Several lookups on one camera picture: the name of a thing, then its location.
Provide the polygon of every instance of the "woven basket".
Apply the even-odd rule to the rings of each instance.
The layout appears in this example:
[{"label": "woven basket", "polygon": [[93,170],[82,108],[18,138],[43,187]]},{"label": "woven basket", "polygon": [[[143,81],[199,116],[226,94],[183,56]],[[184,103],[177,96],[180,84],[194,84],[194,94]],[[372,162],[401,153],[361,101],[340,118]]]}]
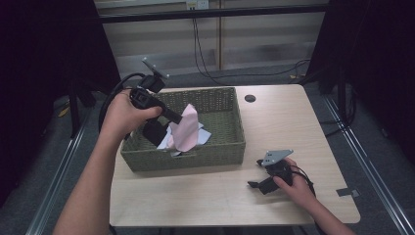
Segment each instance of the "woven basket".
[{"label": "woven basket", "polygon": [[[132,171],[242,163],[246,143],[235,88],[166,92],[155,96],[178,114],[192,104],[198,111],[199,122],[211,136],[205,145],[172,157],[168,151],[157,150],[139,128],[121,148],[121,155]],[[164,117],[159,121],[167,123]]]}]

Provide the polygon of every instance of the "metal bracket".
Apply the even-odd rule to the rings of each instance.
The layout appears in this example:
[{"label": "metal bracket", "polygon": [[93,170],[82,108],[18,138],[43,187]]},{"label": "metal bracket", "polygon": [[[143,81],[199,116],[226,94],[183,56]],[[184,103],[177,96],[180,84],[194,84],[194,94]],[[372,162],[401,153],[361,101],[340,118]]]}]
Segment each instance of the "metal bracket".
[{"label": "metal bracket", "polygon": [[262,161],[262,166],[274,165],[289,156],[292,152],[293,150],[267,151]]}]

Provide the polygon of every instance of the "black cable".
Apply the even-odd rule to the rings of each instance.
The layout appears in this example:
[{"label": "black cable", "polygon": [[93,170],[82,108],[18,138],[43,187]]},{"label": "black cable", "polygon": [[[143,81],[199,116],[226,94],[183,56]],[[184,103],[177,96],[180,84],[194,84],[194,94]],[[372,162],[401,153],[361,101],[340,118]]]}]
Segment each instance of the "black cable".
[{"label": "black cable", "polygon": [[141,72],[132,73],[132,74],[126,76],[125,78],[123,78],[113,88],[113,90],[111,91],[110,95],[107,96],[106,100],[104,101],[103,106],[101,107],[100,115],[98,117],[98,132],[101,131],[101,127],[102,127],[103,122],[104,122],[105,114],[107,113],[107,109],[108,109],[108,106],[110,105],[111,101],[114,99],[115,95],[118,94],[118,92],[123,89],[124,82],[127,81],[129,78],[131,78],[133,76],[141,76],[141,77],[144,77],[146,75],[143,74],[143,73],[141,73]]},{"label": "black cable", "polygon": [[308,176],[306,176],[305,173],[301,173],[298,171],[292,171],[293,174],[297,174],[299,176],[301,176],[303,179],[305,179],[305,181],[307,182],[308,188],[311,190],[311,193],[315,196],[315,190],[314,190],[314,186],[313,186],[313,182],[311,182],[311,180],[308,178]]},{"label": "black cable", "polygon": [[[306,59],[306,60],[301,60],[301,61],[298,61],[298,62],[296,62],[296,64],[294,65],[294,68],[296,68],[296,77],[295,78],[299,78],[299,70],[298,70],[298,68],[300,67],[300,66],[303,66],[303,65],[305,65],[306,63],[309,63],[311,60],[309,60],[309,59]],[[293,84],[293,82],[294,82],[295,80],[293,79],[293,80],[291,80],[290,82],[289,82],[289,84]]]},{"label": "black cable", "polygon": [[[297,62],[296,65],[294,67],[292,67],[291,69],[282,70],[282,71],[273,72],[273,73],[256,73],[256,74],[254,74],[254,73],[245,73],[245,74],[231,74],[231,75],[212,76],[212,75],[210,75],[208,73],[208,69],[207,69],[206,64],[205,64],[205,59],[204,59],[204,55],[202,53],[202,46],[201,46],[201,42],[200,42],[200,38],[199,38],[199,28],[198,28],[198,23],[197,23],[196,19],[193,19],[193,30],[194,30],[194,39],[195,39],[195,61],[196,61],[196,67],[198,68],[198,71],[199,71],[199,73],[202,76],[207,77],[207,78],[210,78],[213,82],[215,82],[218,85],[224,85],[224,86],[227,86],[228,85],[228,84],[224,84],[224,83],[221,83],[221,82],[216,81],[216,79],[219,79],[219,78],[234,77],[234,76],[269,76],[269,75],[279,75],[279,74],[283,74],[283,73],[286,73],[286,72],[289,72],[289,71],[296,70],[298,67],[300,67],[300,66],[302,66],[302,65],[305,64],[305,63],[300,64],[301,62],[309,61],[308,59],[307,60],[301,60],[301,61]],[[205,73],[206,74],[204,74],[201,71],[201,69],[199,68],[199,63],[198,63],[198,59],[197,59],[197,52],[196,52],[197,51],[197,43],[199,45],[199,52],[200,52],[200,55],[201,55],[202,63],[203,63],[203,66],[204,66],[204,69],[205,69]]]},{"label": "black cable", "polygon": [[309,180],[309,177],[308,177],[308,175],[305,173],[305,171],[304,170],[302,170],[300,167],[298,167],[298,166],[296,166],[296,165],[290,165],[290,167],[294,167],[294,168],[297,168],[297,169],[299,169],[300,171],[301,171],[301,173]]},{"label": "black cable", "polygon": [[322,124],[339,124],[342,121],[345,122],[345,125],[343,127],[339,128],[339,129],[336,129],[335,131],[332,131],[328,134],[325,134],[326,137],[330,137],[332,135],[335,135],[335,134],[339,133],[340,131],[344,131],[344,130],[346,130],[347,128],[349,128],[351,126],[351,124],[354,121],[356,110],[357,110],[356,99],[357,99],[357,94],[356,94],[355,90],[352,89],[351,90],[351,97],[350,97],[349,104],[348,104],[348,113],[349,113],[349,115],[346,118],[346,120],[338,119],[338,120],[332,120],[332,121],[320,121],[320,123],[322,123]]}]

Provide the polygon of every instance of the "human hand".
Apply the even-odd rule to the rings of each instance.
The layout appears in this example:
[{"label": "human hand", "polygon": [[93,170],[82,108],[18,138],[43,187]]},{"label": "human hand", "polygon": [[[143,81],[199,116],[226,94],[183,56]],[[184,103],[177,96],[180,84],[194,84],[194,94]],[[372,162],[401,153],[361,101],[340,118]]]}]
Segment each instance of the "human hand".
[{"label": "human hand", "polygon": [[122,140],[126,134],[138,128],[146,119],[155,118],[161,114],[161,107],[152,107],[147,110],[136,109],[131,104],[129,92],[130,89],[124,89],[111,101],[101,134]]},{"label": "human hand", "polygon": [[[294,165],[291,167],[292,171],[299,171],[295,166],[296,162],[290,158],[285,158],[289,165]],[[294,203],[299,205],[302,208],[317,202],[317,199],[311,192],[306,183],[305,179],[300,175],[293,173],[293,186],[288,185],[282,178],[278,176],[273,177],[274,182],[293,200]]]}]

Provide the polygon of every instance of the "finger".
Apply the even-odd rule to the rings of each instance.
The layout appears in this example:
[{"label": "finger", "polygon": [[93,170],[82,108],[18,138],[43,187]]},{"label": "finger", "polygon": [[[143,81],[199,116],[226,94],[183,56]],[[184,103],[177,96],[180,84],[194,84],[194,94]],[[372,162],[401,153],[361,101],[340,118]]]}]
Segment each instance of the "finger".
[{"label": "finger", "polygon": [[296,162],[294,162],[292,159],[290,159],[290,158],[285,158],[285,160],[290,164],[290,165],[297,165],[297,163]]},{"label": "finger", "polygon": [[272,179],[274,180],[274,182],[278,185],[278,187],[282,188],[284,191],[286,190],[290,190],[291,186],[288,185],[284,179],[278,177],[278,176],[274,176],[272,177]]}]

